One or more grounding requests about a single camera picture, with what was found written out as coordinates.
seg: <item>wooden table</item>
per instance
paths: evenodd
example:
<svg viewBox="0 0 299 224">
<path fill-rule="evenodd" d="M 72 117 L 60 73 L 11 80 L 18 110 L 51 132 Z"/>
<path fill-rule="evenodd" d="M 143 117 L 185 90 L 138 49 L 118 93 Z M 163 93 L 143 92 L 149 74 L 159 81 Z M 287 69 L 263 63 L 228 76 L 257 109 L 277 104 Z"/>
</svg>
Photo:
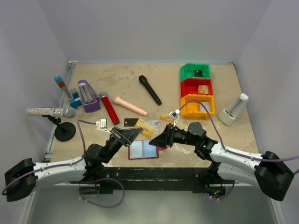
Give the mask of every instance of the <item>wooden table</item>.
<svg viewBox="0 0 299 224">
<path fill-rule="evenodd" d="M 114 109 L 120 119 L 118 127 L 123 127 L 125 118 L 141 118 L 158 120 L 162 112 L 170 112 L 180 107 L 180 77 L 181 64 L 78 64 L 72 77 L 69 88 L 78 90 L 78 80 L 85 79 L 97 93 L 106 91 L 108 96 L 120 96 L 124 100 L 143 108 L 148 112 L 147 117 L 138 115 L 122 106 L 115 105 Z M 241 94 L 241 88 L 235 68 L 229 65 L 211 65 L 214 100 L 216 114 L 230 104 Z M 158 106 L 145 88 L 139 83 L 138 77 L 144 75 L 162 101 Z M 253 135 L 247 110 L 230 127 L 223 124 L 217 116 L 213 115 L 215 124 L 223 137 L 224 143 L 232 148 L 246 152 L 257 153 L 256 140 Z M 113 124 L 101 102 L 101 109 L 92 113 L 85 113 L 83 108 L 77 110 L 73 119 L 63 118 L 63 122 L 72 122 L 76 127 L 77 119 L 90 122 L 107 118 L 108 128 Z M 218 140 L 210 120 L 187 119 L 181 117 L 178 127 L 187 129 L 191 122 L 200 122 L 207 131 L 207 136 Z M 167 122 L 160 121 L 160 134 Z M 109 134 L 99 131 L 94 125 L 82 124 L 86 148 L 93 143 L 105 145 Z M 72 159 L 83 153 L 82 141 L 77 129 L 75 136 L 67 142 L 56 141 L 52 145 L 53 155 L 51 162 Z M 194 153 L 194 147 L 174 144 L 172 148 L 159 152 L 158 159 L 128 160 L 128 149 L 122 147 L 107 166 L 114 167 L 208 167 L 209 161 L 203 161 Z"/>
</svg>

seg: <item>cable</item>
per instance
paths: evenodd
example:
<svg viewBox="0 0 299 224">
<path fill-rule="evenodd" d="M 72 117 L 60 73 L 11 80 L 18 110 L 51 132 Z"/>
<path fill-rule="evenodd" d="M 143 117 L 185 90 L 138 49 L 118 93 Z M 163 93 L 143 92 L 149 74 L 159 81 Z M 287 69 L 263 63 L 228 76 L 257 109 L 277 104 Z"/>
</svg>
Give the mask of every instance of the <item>cable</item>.
<svg viewBox="0 0 299 224">
<path fill-rule="evenodd" d="M 102 204 L 98 204 L 96 202 L 92 202 L 92 201 L 84 198 L 82 196 L 80 190 L 79 190 L 79 195 L 80 195 L 79 199 L 83 199 L 84 201 L 86 201 L 86 202 L 88 202 L 90 204 L 93 204 L 93 205 L 101 207 L 101 208 L 106 208 L 106 209 L 111 209 L 111 208 L 115 208 L 115 207 L 119 206 L 122 203 L 123 199 L 125 198 L 125 189 L 124 189 L 123 185 L 118 180 L 115 180 L 115 179 L 112 179 L 112 178 L 102 178 L 102 179 L 98 179 L 98 180 L 95 180 L 95 181 L 80 182 L 80 183 L 96 183 L 96 182 L 100 182 L 100 181 L 114 181 L 114 182 L 116 182 L 116 183 L 118 183 L 120 185 L 120 187 L 122 189 L 122 198 L 121 198 L 121 200 L 118 203 L 116 203 L 114 205 L 102 205 Z"/>
<path fill-rule="evenodd" d="M 84 121 L 84 120 L 77 120 L 77 125 L 78 125 L 78 129 L 79 129 L 79 132 L 80 132 L 80 135 L 81 135 L 81 139 L 82 139 L 82 144 L 83 144 L 83 155 L 82 157 L 78 160 L 78 161 L 75 161 L 73 162 L 72 164 L 75 165 L 79 162 L 81 162 L 84 158 L 85 158 L 85 155 L 86 155 L 86 147 L 85 147 L 85 140 L 84 140 L 84 136 L 83 136 L 83 133 L 82 133 L 82 130 L 81 130 L 81 126 L 80 126 L 80 123 L 79 122 L 83 122 L 83 123 L 86 123 L 86 124 L 90 124 L 90 125 L 96 125 L 96 123 L 94 122 L 88 122 L 88 121 Z M 17 181 L 19 181 L 20 179 L 28 176 L 28 175 L 31 175 L 33 173 L 36 173 L 36 172 L 41 172 L 41 171 L 44 171 L 44 170 L 47 170 L 47 169 L 50 169 L 50 168 L 56 168 L 56 167 L 66 167 L 66 166 L 69 166 L 70 164 L 69 163 L 63 163 L 63 164 L 57 164 L 57 165 L 51 165 L 51 166 L 45 166 L 43 168 L 39 168 L 37 170 L 32 170 L 28 173 L 25 173 L 21 176 L 19 176 L 18 178 L 14 179 L 13 181 L 11 181 L 1 192 L 1 194 L 3 196 L 6 196 L 7 193 L 7 189 L 10 188 L 13 184 L 15 184 Z"/>
<path fill-rule="evenodd" d="M 291 161 L 291 160 L 299 159 L 299 155 L 296 155 L 296 156 L 293 156 L 293 157 L 288 157 L 288 158 L 285 158 L 285 159 L 277 159 L 277 160 L 259 159 L 259 158 L 251 157 L 251 156 L 248 156 L 248 155 L 243 155 L 243 154 L 241 154 L 241 153 L 237 153 L 237 152 L 231 151 L 231 150 L 229 150 L 229 149 L 226 149 L 226 147 L 225 147 L 225 145 L 224 145 L 224 143 L 223 143 L 223 139 L 222 139 L 220 133 L 218 132 L 218 130 L 217 130 L 217 128 L 216 128 L 216 125 L 215 125 L 215 123 L 214 123 L 214 121 L 213 121 L 213 119 L 212 119 L 212 116 L 211 116 L 210 112 L 208 111 L 208 109 L 205 107 L 205 105 L 204 105 L 202 102 L 200 102 L 199 100 L 196 100 L 196 99 L 189 100 L 189 101 L 186 102 L 184 105 L 182 105 L 182 106 L 179 108 L 179 110 L 181 111 L 181 110 L 182 110 L 188 103 L 190 103 L 190 102 L 192 102 L 192 101 L 196 101 L 196 102 L 198 102 L 198 103 L 199 103 L 200 105 L 202 105 L 203 108 L 206 110 L 206 112 L 207 112 L 207 114 L 209 115 L 209 118 L 210 118 L 210 120 L 211 120 L 211 122 L 212 122 L 212 125 L 213 125 L 213 127 L 214 127 L 214 129 L 215 129 L 215 131 L 216 131 L 216 134 L 217 134 L 218 137 L 219 137 L 221 146 L 222 146 L 222 148 L 223 148 L 226 152 L 231 153 L 231 154 L 234 154 L 234 155 L 241 156 L 241 157 L 243 157 L 243 158 L 247 158 L 247 159 L 251 159 L 251 160 L 255 160 L 255 161 L 263 161 L 263 162 L 285 162 L 285 161 Z"/>
</svg>

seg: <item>white microphone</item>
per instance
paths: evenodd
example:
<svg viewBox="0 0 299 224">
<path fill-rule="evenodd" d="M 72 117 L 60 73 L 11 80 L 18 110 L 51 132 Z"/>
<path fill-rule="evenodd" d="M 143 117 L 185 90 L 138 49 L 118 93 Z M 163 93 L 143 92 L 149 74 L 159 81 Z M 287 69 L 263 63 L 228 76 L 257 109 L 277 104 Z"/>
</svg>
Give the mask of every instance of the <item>white microphone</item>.
<svg viewBox="0 0 299 224">
<path fill-rule="evenodd" d="M 28 108 L 27 114 L 31 116 L 46 116 L 52 117 L 66 117 L 74 118 L 76 116 L 76 109 L 72 107 L 68 108 Z"/>
</svg>

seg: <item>yellow bin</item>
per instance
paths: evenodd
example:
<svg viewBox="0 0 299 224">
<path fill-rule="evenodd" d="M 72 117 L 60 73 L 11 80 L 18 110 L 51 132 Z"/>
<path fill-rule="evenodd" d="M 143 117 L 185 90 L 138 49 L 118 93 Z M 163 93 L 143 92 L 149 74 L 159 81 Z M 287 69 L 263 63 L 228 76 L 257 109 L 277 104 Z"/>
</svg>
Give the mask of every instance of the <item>yellow bin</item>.
<svg viewBox="0 0 299 224">
<path fill-rule="evenodd" d="M 214 96 L 188 94 L 181 98 L 181 106 L 183 106 L 186 102 L 192 99 L 199 100 L 200 102 L 209 102 L 210 114 L 215 114 Z M 186 118 L 209 118 L 207 112 L 200 110 L 199 103 L 196 101 L 190 102 L 186 106 L 184 106 L 184 108 L 181 110 L 181 116 L 184 116 Z"/>
</svg>

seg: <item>pink microphone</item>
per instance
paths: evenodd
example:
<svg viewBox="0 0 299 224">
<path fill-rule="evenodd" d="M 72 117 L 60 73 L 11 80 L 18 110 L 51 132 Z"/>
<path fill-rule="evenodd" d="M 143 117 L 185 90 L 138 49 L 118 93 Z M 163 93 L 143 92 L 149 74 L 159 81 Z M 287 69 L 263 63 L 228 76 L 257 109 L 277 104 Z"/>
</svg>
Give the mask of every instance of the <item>pink microphone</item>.
<svg viewBox="0 0 299 224">
<path fill-rule="evenodd" d="M 146 116 L 148 113 L 146 111 L 144 111 L 143 109 L 140 109 L 139 107 L 131 104 L 131 103 L 128 103 L 127 101 L 123 100 L 122 98 L 120 97 L 112 97 L 112 100 L 115 104 L 119 104 L 123 107 L 126 107 L 128 108 L 129 110 L 132 110 L 142 116 Z"/>
</svg>

